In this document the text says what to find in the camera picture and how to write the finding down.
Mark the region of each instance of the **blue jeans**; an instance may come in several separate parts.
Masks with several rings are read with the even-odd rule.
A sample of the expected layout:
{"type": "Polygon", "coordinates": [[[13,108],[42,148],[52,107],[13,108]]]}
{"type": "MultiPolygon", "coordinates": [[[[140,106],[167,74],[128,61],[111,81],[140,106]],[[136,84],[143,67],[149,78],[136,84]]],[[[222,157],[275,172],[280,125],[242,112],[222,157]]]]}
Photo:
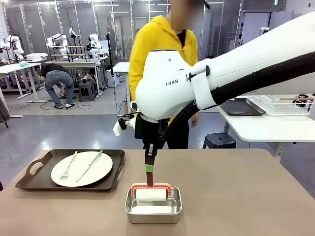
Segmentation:
{"type": "Polygon", "coordinates": [[[68,73],[59,70],[53,70],[48,72],[45,79],[46,91],[48,92],[49,96],[51,96],[57,107],[61,107],[62,103],[58,96],[56,95],[53,86],[59,82],[63,83],[67,88],[66,104],[72,103],[72,97],[74,92],[73,80],[68,73]]]}

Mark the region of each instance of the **brown table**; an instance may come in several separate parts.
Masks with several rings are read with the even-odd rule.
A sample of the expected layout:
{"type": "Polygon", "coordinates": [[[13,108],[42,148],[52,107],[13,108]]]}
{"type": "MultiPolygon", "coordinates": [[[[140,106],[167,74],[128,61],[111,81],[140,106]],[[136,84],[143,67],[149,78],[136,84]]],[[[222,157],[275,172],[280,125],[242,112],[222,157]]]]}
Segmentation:
{"type": "Polygon", "coordinates": [[[265,150],[160,150],[155,180],[182,194],[184,211],[176,225],[127,221],[126,192],[145,181],[143,150],[126,150],[112,193],[16,189],[24,172],[0,193],[1,236],[315,235],[314,199],[265,150]]]}

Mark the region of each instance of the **dish rack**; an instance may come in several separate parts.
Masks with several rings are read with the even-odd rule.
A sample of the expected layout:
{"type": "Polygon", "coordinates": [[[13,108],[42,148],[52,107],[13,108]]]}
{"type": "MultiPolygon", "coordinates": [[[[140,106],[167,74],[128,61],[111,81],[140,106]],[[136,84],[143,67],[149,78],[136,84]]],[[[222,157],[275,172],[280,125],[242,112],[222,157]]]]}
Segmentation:
{"type": "Polygon", "coordinates": [[[248,99],[270,116],[308,116],[315,103],[315,96],[311,94],[251,95],[248,99]]]}

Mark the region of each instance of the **white plate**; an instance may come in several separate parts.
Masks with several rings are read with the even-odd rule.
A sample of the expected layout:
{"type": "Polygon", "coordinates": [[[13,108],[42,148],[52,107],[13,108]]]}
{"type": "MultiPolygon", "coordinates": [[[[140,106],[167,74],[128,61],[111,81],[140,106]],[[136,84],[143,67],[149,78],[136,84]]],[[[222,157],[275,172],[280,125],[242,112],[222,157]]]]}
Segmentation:
{"type": "Polygon", "coordinates": [[[57,165],[51,171],[51,179],[58,185],[64,187],[79,187],[94,183],[101,178],[105,177],[113,167],[113,160],[109,155],[102,153],[102,155],[93,163],[90,169],[85,173],[85,175],[76,182],[88,168],[88,165],[93,161],[93,159],[98,154],[97,151],[86,151],[77,153],[71,167],[69,170],[69,176],[65,180],[60,180],[59,178],[64,174],[70,161],[72,155],[66,157],[57,163],[57,165]]]}

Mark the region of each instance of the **sneaker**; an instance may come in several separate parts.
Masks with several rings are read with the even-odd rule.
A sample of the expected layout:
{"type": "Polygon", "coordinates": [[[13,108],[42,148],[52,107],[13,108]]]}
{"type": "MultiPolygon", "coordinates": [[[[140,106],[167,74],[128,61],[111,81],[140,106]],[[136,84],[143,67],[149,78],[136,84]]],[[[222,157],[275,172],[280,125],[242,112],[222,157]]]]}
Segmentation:
{"type": "Polygon", "coordinates": [[[56,109],[62,109],[63,107],[62,107],[62,106],[61,106],[61,107],[57,107],[57,106],[55,105],[54,108],[56,108],[56,109]]]}
{"type": "Polygon", "coordinates": [[[75,105],[73,104],[73,103],[71,103],[71,104],[66,104],[65,105],[65,108],[66,109],[69,109],[69,108],[71,108],[71,107],[74,107],[75,105]]]}

